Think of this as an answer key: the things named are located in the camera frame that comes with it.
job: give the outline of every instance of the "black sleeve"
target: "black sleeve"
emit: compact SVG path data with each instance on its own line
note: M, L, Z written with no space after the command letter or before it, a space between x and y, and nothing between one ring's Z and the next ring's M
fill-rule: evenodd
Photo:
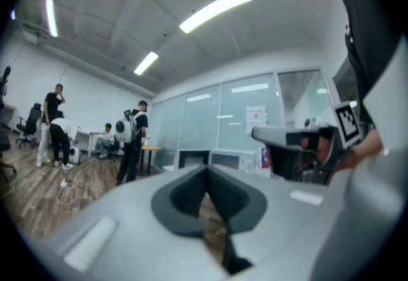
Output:
M52 97L52 93L48 93L48 94L47 94L47 96L45 97L44 102L49 103L49 102L50 102L50 100L51 100L51 97Z
M139 127L148 127L148 123L147 123L147 116L146 115L141 115L140 117L137 117L137 121L138 121L138 128Z

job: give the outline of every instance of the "ceiling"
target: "ceiling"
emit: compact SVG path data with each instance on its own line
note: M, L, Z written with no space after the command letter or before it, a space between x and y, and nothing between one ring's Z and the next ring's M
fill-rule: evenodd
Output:
M59 37L48 37L45 0L21 0L18 28L34 29L48 50L87 62L153 96L187 67L230 61L267 49L284 36L304 34L308 12L324 0L253 0L206 22L190 34L179 25L213 0L54 0ZM133 73L150 52L160 58L142 76Z

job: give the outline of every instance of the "black t-shirt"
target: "black t-shirt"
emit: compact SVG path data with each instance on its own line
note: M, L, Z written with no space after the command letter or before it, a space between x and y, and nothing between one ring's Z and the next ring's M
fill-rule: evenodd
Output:
M404 16L401 0L343 0L348 57L356 75L360 119L372 122L362 100L375 85L397 48Z
M57 94L51 92L45 97L45 102L48 103L48 118L50 122L57 118L58 106L62 101L57 97ZM45 113L43 114L43 122L45 122Z
M139 110L133 109L132 111L132 115L136 115L139 112ZM140 115L139 117L136 118L136 126L137 129L140 130L142 127L148 127L148 123L147 123L147 116L146 115ZM135 147L140 149L140 147L142 146L142 132L139 131L139 133L136 136L135 139Z

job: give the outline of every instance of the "chair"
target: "chair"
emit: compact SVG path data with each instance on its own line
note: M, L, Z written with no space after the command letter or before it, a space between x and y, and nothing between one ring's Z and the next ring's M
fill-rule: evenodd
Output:
M10 166L9 164L4 163L1 160L1 158L3 157L3 151L9 150L10 147L11 147L11 145L10 145L10 141L9 141L7 135L0 134L0 172L4 176L4 179L6 180L7 183L8 183L8 179L6 177L6 174L3 171L3 168L13 169L14 175L17 174L17 170L13 166Z
M28 143L31 148L34 148L36 144L36 139L31 138L33 134L37 131L37 121L41 117L42 111L41 111L41 105L39 103L34 104L33 108L30 111L30 115L28 116L28 119L25 120L22 117L19 117L20 123L17 125L17 129L22 131L24 134L24 138L19 138L15 141L17 144L20 142L20 145L18 148L21 148L21 145L24 144L24 147Z

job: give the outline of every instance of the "wooden floor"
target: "wooden floor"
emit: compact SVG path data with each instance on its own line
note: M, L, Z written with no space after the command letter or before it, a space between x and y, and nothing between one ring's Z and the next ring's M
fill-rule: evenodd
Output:
M55 168L53 164L37 168L37 148L19 150L15 144L17 136L11 133L8 136L11 149L3 153L3 161L14 165L18 175L14 177L13 172L6 169L9 184L0 176L0 198L17 227L29 235L41 239L47 237L81 209L115 187L115 176L120 164L118 159L88 159L82 155L82 164L68 172L70 180L84 186L78 188L75 199L74 188L61 190L60 183L66 178L61 168ZM201 204L200 220L205 228L205 243L221 262L226 229L211 200L207 198Z

